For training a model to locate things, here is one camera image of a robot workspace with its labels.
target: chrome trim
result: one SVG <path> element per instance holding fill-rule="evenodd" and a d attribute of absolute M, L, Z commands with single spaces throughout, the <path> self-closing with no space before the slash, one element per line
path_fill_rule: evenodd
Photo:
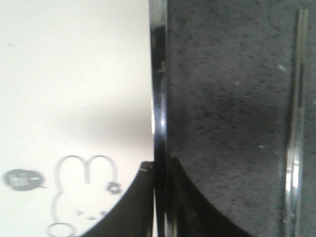
<path fill-rule="evenodd" d="M 300 9 L 296 33 L 292 122 L 287 147 L 284 215 L 285 237 L 299 236 L 304 145 L 307 26 L 308 10 Z"/>

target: gray speckled surface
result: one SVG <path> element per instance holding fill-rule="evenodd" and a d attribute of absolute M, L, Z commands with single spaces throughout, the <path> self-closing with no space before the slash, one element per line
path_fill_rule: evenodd
<path fill-rule="evenodd" d="M 316 236 L 316 1 L 171 0 L 168 149 L 207 199 L 280 236 L 296 13 L 310 11 L 302 237 Z"/>

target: rabbit ears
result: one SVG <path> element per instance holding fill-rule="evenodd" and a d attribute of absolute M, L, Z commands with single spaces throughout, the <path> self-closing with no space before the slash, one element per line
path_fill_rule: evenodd
<path fill-rule="evenodd" d="M 105 186 L 109 182 L 118 182 L 118 169 L 114 161 L 106 156 L 94 156 L 88 160 L 79 156 L 67 156 L 56 164 L 55 182 L 60 191 L 84 184 L 99 186 L 101 183 Z"/>

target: bunny drawing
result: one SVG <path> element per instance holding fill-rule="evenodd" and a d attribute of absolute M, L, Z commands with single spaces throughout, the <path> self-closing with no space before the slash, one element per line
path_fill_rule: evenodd
<path fill-rule="evenodd" d="M 101 155 L 62 158 L 55 167 L 55 183 L 50 237 L 82 236 L 108 214 L 121 193 L 116 164 Z"/>

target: speech bubble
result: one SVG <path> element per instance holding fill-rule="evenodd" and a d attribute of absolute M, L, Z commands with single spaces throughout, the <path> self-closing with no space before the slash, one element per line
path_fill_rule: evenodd
<path fill-rule="evenodd" d="M 44 181 L 44 176 L 34 170 L 14 169 L 4 175 L 4 182 L 17 191 L 45 188 L 42 186 Z"/>

